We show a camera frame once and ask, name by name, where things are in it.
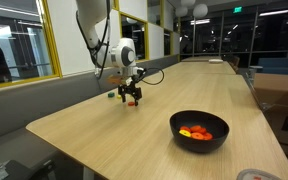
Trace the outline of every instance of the table leg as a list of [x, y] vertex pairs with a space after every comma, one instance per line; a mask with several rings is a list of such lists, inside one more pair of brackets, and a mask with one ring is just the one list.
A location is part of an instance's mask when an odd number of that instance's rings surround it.
[[84, 166], [83, 168], [83, 180], [94, 180], [94, 171]]

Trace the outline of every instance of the small object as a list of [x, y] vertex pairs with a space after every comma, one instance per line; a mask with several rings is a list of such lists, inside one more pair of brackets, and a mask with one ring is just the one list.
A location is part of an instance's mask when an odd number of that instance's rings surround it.
[[205, 134], [206, 133], [206, 128], [200, 128], [197, 132], [201, 133], [201, 134]]
[[115, 96], [115, 93], [114, 93], [114, 92], [110, 92], [110, 93], [107, 94], [107, 97], [109, 97], [109, 98], [112, 98], [112, 97], [114, 97], [114, 96]]
[[120, 75], [111, 75], [106, 79], [106, 81], [111, 84], [122, 84], [122, 79], [123, 77]]
[[128, 106], [134, 106], [135, 102], [128, 102]]
[[209, 63], [211, 64], [220, 64], [220, 63], [223, 63], [223, 60], [221, 59], [210, 59], [208, 60]]
[[205, 133], [204, 135], [204, 140], [211, 140], [213, 139], [213, 135], [211, 133]]
[[201, 133], [192, 133], [193, 139], [204, 140], [204, 135]]
[[273, 174], [258, 170], [258, 169], [245, 169], [241, 171], [237, 180], [281, 180]]
[[202, 127], [197, 125], [197, 126], [192, 126], [191, 127], [191, 132], [199, 132], [199, 130], [201, 129]]
[[186, 137], [191, 137], [191, 133], [186, 131], [186, 130], [180, 130], [179, 132], [180, 132], [180, 134], [182, 134], [182, 135], [184, 135]]
[[190, 129], [189, 127], [187, 127], [187, 126], [182, 126], [182, 127], [180, 127], [180, 130], [186, 130], [186, 131], [188, 131], [189, 133], [191, 133], [191, 129]]

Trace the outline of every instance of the ceiling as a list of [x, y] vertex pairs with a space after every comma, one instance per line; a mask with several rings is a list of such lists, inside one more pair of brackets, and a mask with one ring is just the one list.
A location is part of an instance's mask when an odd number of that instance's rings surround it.
[[0, 7], [37, 13], [35, 0], [0, 0]]
[[[160, 0], [148, 0], [150, 3], [159, 2]], [[175, 8], [181, 7], [181, 0], [166, 0]], [[288, 1], [288, 0], [196, 0], [197, 4], [206, 4], [209, 12], [232, 9], [237, 6], [254, 6], [259, 4], [270, 4], [271, 2]], [[192, 16], [195, 5], [189, 7], [187, 16]], [[35, 0], [0, 0], [0, 7], [17, 9], [27, 12], [37, 13]]]
[[[175, 8], [181, 7], [181, 0], [167, 0]], [[287, 0], [196, 0], [195, 5], [188, 7], [187, 16], [192, 16], [193, 9], [198, 4], [206, 4], [209, 12], [223, 11], [232, 9], [237, 6], [254, 6], [259, 4], [270, 4], [272, 2], [287, 1]]]

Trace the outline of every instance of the ceiling light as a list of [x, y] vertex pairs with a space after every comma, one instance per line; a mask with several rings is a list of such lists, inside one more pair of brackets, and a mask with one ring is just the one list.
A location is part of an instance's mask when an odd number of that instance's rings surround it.
[[11, 32], [12, 34], [20, 34], [20, 35], [30, 35], [30, 36], [35, 36], [36, 34], [34, 33], [23, 33], [23, 32]]
[[34, 14], [34, 13], [28, 13], [28, 12], [24, 12], [24, 11], [18, 11], [18, 10], [1, 8], [1, 7], [0, 7], [0, 10], [8, 11], [8, 12], [14, 12], [14, 13], [19, 13], [19, 14], [26, 14], [26, 15], [30, 15], [30, 16], [39, 16], [38, 14]]
[[288, 10], [261, 13], [260, 16], [271, 16], [271, 15], [284, 14], [284, 13], [288, 13]]
[[28, 23], [28, 22], [18, 22], [19, 24], [26, 24], [26, 25], [32, 25], [32, 26], [42, 26], [42, 24], [37, 24], [37, 23]]
[[210, 23], [210, 19], [203, 19], [203, 20], [195, 21], [195, 24], [206, 24], [206, 23]]

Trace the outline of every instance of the window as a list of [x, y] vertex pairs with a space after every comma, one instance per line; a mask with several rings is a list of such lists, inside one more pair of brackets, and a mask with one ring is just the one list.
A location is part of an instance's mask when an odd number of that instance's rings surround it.
[[147, 0], [148, 22], [161, 25], [161, 0]]
[[224, 13], [222, 53], [250, 52], [255, 16], [255, 7], [238, 14], [231, 10]]
[[195, 21], [194, 53], [219, 53], [222, 17], [205, 18]]
[[193, 26], [191, 20], [181, 21], [180, 53], [192, 55], [193, 52]]
[[[58, 74], [49, 56], [49, 43], [46, 42], [35, 1], [4, 3], [6, 1], [0, 1], [0, 6], [6, 9], [0, 10], [0, 14], [4, 14], [0, 16], [0, 84], [8, 82], [11, 85]], [[7, 16], [8, 9], [16, 9], [17, 15]]]
[[133, 39], [137, 59], [146, 59], [146, 24], [134, 18], [121, 15], [122, 37]]
[[171, 55], [171, 32], [164, 30], [164, 55]]
[[288, 49], [288, 12], [269, 16], [261, 16], [262, 13], [271, 11], [259, 11], [254, 39], [254, 51], [280, 51]]

